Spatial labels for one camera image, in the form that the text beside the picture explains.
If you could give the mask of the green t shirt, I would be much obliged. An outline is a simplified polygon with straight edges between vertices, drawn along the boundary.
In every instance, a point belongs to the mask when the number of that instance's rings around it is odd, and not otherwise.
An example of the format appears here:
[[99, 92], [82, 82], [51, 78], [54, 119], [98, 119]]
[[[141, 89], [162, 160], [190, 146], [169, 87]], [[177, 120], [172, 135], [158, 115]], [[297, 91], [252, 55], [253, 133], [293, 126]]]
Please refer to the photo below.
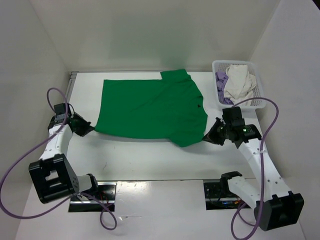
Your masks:
[[185, 69], [161, 79], [106, 79], [95, 131], [116, 137], [166, 139], [184, 148], [202, 141], [204, 97]]

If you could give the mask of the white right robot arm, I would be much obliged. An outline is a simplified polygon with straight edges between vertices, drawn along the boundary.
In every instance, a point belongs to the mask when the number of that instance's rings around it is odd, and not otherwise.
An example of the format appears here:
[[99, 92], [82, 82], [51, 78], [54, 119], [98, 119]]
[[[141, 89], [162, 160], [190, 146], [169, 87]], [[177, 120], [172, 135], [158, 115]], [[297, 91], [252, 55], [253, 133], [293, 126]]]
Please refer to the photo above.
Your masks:
[[280, 176], [255, 125], [246, 125], [243, 119], [223, 121], [216, 118], [203, 140], [220, 146], [228, 140], [247, 160], [260, 189], [247, 182], [238, 171], [231, 171], [221, 175], [219, 191], [225, 197], [238, 196], [252, 208], [263, 231], [298, 222], [305, 201], [300, 193], [293, 193]]

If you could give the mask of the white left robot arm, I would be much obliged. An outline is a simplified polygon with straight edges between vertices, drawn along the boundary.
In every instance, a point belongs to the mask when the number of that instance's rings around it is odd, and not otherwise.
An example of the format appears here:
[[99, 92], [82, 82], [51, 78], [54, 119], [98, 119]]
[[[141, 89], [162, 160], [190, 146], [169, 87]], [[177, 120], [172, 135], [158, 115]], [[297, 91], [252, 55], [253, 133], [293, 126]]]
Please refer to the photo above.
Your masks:
[[96, 178], [91, 173], [77, 175], [67, 160], [73, 135], [84, 137], [94, 127], [77, 113], [69, 115], [66, 124], [63, 124], [64, 116], [52, 117], [48, 126], [50, 140], [39, 160], [28, 167], [38, 198], [43, 204], [80, 193], [94, 200], [100, 194]]

